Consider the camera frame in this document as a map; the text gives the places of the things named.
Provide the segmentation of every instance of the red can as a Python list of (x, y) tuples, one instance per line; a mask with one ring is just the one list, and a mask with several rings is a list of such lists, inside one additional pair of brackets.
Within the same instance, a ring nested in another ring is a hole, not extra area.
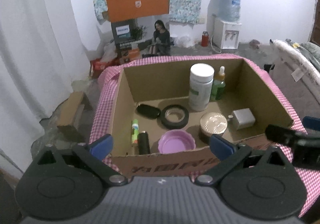
[(202, 40), (201, 40), (201, 46), (207, 47), (209, 42), (209, 34), (207, 31), (204, 31), (202, 33)]

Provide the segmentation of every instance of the gray ridged surface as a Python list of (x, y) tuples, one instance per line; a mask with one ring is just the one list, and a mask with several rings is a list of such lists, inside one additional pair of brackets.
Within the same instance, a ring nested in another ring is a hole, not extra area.
[[(226, 207), (215, 190), (194, 185), (189, 177), (135, 177), (124, 187), (111, 188), (102, 203), (68, 221), (26, 218), (22, 224), (266, 224), (245, 218)], [(297, 218), (272, 222), (301, 224)]]

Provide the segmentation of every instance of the wall outlet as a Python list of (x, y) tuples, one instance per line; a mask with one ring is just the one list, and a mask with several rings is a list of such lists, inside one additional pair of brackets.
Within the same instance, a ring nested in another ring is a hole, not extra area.
[(198, 24), (204, 24), (205, 23), (205, 17), (199, 17)]

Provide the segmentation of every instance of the purple bowl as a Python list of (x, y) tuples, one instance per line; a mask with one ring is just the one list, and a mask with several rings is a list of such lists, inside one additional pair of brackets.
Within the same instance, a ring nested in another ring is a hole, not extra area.
[(182, 129), (168, 131), (160, 138), (158, 144), (161, 154), (173, 154), (195, 148), (194, 138)]

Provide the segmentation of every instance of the gingham cloth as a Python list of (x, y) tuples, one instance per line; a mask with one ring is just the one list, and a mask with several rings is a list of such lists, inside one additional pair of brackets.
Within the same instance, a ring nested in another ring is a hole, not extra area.
[[(162, 56), (162, 57), (151, 57), (140, 59), (136, 61), (132, 61), (130, 63), (121, 65), (121, 66), (113, 66), (105, 69), (98, 79), (98, 84), (101, 89), (100, 100), (97, 106), (96, 114), (93, 121), (93, 126), (91, 130), (90, 143), (99, 139), (103, 135), (107, 134), (107, 129), (109, 126), (109, 120), (111, 117), (113, 100), (115, 97), (115, 91), (118, 83), (118, 78), (121, 70), (125, 67), (131, 66), (140, 66), (152, 63), (162, 63), (162, 62), (173, 62), (173, 61), (184, 61), (184, 60), (206, 60), (206, 59), (244, 59), (260, 76), (260, 78), (269, 86), (274, 95), (278, 98), (278, 100), (282, 103), (282, 105), (286, 108), (290, 116), (294, 120), (294, 124), (292, 129), (298, 130), (301, 132), (306, 132), (304, 129), (301, 120), (299, 119), (297, 113), (289, 103), (289, 101), (285, 98), (276, 84), (269, 77), (268, 73), (261, 70), (254, 62), (242, 58), (240, 56), (234, 54), (216, 54), (211, 56)], [(280, 146), (284, 154), (287, 158), (292, 161), (292, 153), (290, 148)], [(119, 171), (118, 167), (112, 164), (110, 158), (105, 158), (103, 160), (105, 164), (112, 167), (114, 170)], [(299, 174), (301, 180), (307, 188), (308, 196), (306, 203), (304, 204), (300, 216), (302, 216), (307, 210), (312, 206), (312, 204), (316, 201), (320, 194), (320, 172), (319, 171), (311, 171), (296, 168), (297, 173)], [(194, 180), (200, 172), (191, 172), (189, 175)]]

